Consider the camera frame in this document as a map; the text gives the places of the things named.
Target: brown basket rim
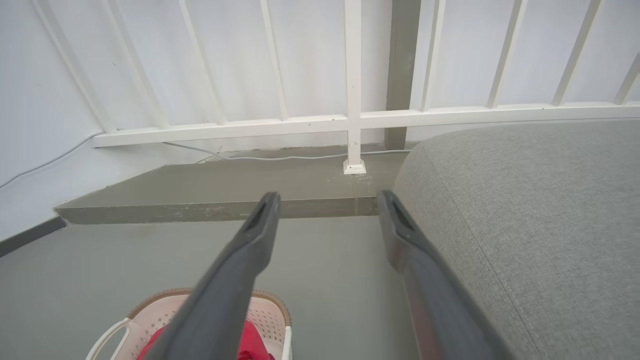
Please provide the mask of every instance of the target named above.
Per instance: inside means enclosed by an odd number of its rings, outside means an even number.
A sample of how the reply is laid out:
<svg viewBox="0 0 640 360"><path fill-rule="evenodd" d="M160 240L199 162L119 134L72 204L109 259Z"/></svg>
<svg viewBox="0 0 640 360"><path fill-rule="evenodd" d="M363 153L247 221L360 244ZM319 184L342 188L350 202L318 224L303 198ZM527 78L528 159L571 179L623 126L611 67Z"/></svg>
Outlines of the brown basket rim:
<svg viewBox="0 0 640 360"><path fill-rule="evenodd" d="M191 288L174 288L169 290L160 291L159 293L153 294L148 297L146 300L141 302L138 306L136 306L128 315L129 319L135 318L140 311L142 311L145 307L153 304L154 302L163 299L165 297L177 296L177 295L189 295L191 293ZM265 299L274 304L280 309L282 315L284 316L284 324L285 326L291 326L291 315L289 314L289 310L285 306L284 302L280 300L276 295L262 290L254 290L251 294L251 297L256 297L258 299Z"/></svg>

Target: laundry basket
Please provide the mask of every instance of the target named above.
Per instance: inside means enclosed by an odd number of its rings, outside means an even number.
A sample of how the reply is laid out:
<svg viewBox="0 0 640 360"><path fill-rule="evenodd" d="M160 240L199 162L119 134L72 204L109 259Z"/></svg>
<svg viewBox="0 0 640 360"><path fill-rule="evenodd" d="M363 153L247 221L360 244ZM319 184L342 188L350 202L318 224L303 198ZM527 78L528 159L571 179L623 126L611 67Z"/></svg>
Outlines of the laundry basket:
<svg viewBox="0 0 640 360"><path fill-rule="evenodd" d="M135 360L151 336L171 321L190 293L190 288L171 289L145 300L98 339L87 360L96 359L104 344L121 328L125 328L125 334L111 358ZM267 351L275 359L292 359L291 317L280 299L266 291L254 290L246 318L258 329Z"/></svg>

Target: gray fabric upholstery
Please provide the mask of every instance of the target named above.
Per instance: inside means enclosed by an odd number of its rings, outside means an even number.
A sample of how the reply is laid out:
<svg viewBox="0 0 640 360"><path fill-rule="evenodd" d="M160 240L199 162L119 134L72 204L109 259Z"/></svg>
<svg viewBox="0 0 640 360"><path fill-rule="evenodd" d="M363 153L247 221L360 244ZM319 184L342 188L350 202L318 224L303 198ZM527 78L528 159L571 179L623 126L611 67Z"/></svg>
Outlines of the gray fabric upholstery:
<svg viewBox="0 0 640 360"><path fill-rule="evenodd" d="M436 136L394 191L518 357L640 354L640 121Z"/></svg>

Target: white railing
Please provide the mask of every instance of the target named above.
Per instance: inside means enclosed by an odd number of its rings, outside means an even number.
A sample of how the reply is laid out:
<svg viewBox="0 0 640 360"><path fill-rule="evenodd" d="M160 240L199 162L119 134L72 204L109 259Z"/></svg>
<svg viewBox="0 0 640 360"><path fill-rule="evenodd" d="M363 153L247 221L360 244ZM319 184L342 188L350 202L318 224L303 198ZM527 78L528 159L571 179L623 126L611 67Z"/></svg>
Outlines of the white railing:
<svg viewBox="0 0 640 360"><path fill-rule="evenodd" d="M275 75L276 90L280 105L280 119L244 120L228 122L223 111L215 81L207 64L205 52L200 45L189 14L189 0L177 0L180 3L183 18L187 25L193 51L205 79L205 85L217 122L190 125L171 125L154 93L147 75L132 44L126 25L122 20L115 0L103 0L104 11L113 28L113 33L124 53L138 90L147 107L154 115L155 127L144 129L117 130L108 112L104 109L91 83L84 74L74 52L67 41L47 0L33 0L47 31L58 51L62 55L69 71L84 95L96 118L105 130L105 134L93 139L94 147L109 147L141 143L176 142L184 140L203 140L216 138L236 138L262 135L285 135L300 133L324 133L347 131L348 158L344 162L346 174L364 173L364 163L360 159L360 132L363 129L387 127L432 126L446 124L475 124L484 122L515 122L529 120L568 120L568 119L607 119L640 117L640 104L627 103L628 94L640 70L640 54L629 68L627 76L620 86L613 102L574 102L565 103L564 95L573 71L580 60L584 44L589 36L603 0L591 0L585 18L580 27L573 51L567 61L556 94L548 104L499 105L500 87L503 75L509 67L512 50L518 38L528 0L515 0L509 20L507 33L502 46L497 70L486 106L465 106L459 108L431 108L434 92L434 75L437 71L438 51L444 21L445 0L435 0L431 42L429 45L427 71L424 80L422 104L419 110L361 111L361 0L344 0L345 46L347 70L347 114L289 117L285 101L285 92L280 75L280 64L276 51L275 37L271 29L268 0L260 0L262 17L267 34L269 55Z"/></svg>

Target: white post base plate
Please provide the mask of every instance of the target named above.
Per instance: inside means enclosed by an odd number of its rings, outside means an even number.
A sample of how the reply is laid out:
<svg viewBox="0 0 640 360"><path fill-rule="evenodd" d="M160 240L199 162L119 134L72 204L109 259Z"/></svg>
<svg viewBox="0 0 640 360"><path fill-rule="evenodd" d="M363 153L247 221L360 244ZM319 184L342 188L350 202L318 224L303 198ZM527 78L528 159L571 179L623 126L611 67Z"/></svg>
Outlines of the white post base plate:
<svg viewBox="0 0 640 360"><path fill-rule="evenodd" d="M349 165L349 160L344 160L344 162L342 163L342 169L344 171L345 175L352 175L352 174L366 174L367 173L367 169L364 167L364 161L362 161L362 159L360 159L360 163L359 164L355 164L355 165Z"/></svg>

